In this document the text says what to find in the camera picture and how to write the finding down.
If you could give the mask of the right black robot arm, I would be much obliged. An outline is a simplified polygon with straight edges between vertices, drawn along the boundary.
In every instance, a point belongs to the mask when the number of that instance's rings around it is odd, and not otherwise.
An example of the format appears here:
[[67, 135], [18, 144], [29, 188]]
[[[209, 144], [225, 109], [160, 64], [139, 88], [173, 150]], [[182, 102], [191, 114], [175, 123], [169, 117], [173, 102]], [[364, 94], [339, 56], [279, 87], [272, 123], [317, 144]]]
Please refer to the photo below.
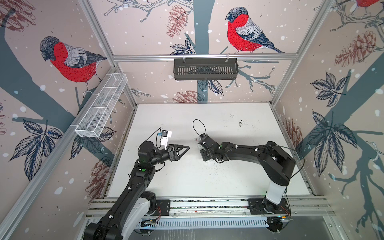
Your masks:
[[230, 142], [219, 144], [207, 134], [200, 135], [198, 145], [205, 162], [214, 160], [222, 164], [229, 161], [244, 161], [262, 166], [270, 183], [256, 211], [260, 214], [277, 213], [296, 166], [295, 160], [281, 146], [272, 141], [258, 146], [237, 145]]

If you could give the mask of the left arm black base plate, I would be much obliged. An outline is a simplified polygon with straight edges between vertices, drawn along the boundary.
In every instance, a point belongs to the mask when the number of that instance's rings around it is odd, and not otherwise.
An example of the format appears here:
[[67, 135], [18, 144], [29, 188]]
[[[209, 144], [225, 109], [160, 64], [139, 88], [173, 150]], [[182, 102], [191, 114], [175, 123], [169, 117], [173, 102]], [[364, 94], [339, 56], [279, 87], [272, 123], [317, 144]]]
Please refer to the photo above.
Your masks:
[[156, 200], [155, 207], [150, 211], [150, 216], [169, 216], [171, 208], [170, 200]]

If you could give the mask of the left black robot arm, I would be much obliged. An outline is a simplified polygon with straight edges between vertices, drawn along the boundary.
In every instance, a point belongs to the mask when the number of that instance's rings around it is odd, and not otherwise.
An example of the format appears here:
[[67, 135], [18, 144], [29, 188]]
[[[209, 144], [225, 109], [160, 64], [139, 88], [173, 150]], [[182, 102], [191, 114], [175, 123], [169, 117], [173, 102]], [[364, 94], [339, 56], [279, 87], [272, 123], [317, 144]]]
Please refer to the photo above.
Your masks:
[[168, 145], [165, 149], [145, 141], [138, 148], [138, 160], [122, 194], [110, 210], [84, 231], [84, 240], [127, 240], [146, 214], [156, 211], [156, 194], [147, 191], [153, 180], [155, 165], [178, 161], [190, 149], [184, 145]]

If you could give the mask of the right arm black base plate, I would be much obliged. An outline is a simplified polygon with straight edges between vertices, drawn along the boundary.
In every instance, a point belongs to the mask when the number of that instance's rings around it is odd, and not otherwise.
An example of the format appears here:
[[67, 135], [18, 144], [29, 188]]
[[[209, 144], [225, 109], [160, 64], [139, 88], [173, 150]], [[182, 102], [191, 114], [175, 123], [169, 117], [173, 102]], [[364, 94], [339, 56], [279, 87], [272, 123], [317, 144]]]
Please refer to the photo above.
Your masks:
[[289, 215], [290, 207], [286, 199], [274, 204], [266, 198], [248, 199], [248, 209], [252, 215]]

